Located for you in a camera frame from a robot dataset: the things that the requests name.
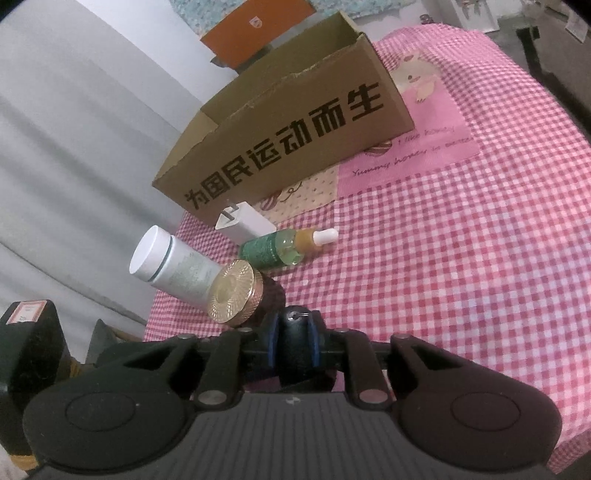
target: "cartoon bear print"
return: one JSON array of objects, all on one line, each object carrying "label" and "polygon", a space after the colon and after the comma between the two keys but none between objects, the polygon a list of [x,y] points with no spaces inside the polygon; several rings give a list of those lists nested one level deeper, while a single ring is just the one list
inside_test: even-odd
[{"label": "cartoon bear print", "polygon": [[417,89],[417,102],[424,102],[434,91],[439,69],[426,60],[418,58],[419,52],[405,55],[399,65],[390,70],[390,76],[400,93],[409,88]]}]

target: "black rubber pad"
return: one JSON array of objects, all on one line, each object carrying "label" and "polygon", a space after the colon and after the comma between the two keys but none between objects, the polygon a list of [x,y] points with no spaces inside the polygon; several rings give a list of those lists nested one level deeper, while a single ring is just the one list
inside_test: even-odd
[{"label": "black rubber pad", "polygon": [[[85,477],[46,466],[35,480]],[[172,451],[149,465],[96,480],[546,480],[543,466],[511,473],[468,472],[412,445],[383,412],[344,394],[244,394],[240,403],[197,417]]]}]

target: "green dropper bottle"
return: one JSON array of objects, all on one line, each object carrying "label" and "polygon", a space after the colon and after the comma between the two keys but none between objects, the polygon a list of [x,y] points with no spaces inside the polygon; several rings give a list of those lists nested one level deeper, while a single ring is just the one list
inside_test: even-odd
[{"label": "green dropper bottle", "polygon": [[296,265],[306,254],[321,250],[322,245],[337,240],[335,228],[295,230],[287,228],[265,235],[241,245],[238,258],[246,260],[257,270]]}]

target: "cardboard box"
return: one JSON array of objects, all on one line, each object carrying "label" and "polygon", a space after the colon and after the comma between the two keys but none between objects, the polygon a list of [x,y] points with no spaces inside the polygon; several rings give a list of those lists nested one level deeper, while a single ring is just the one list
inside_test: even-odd
[{"label": "cardboard box", "polygon": [[338,13],[203,105],[153,185],[214,225],[228,199],[253,205],[413,128],[372,44]]}]

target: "white cylindrical jar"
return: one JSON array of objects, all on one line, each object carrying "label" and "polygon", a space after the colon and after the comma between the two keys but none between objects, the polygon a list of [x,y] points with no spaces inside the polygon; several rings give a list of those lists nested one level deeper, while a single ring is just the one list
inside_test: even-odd
[{"label": "white cylindrical jar", "polygon": [[154,225],[135,249],[129,273],[207,312],[207,295],[222,269],[174,235]]}]

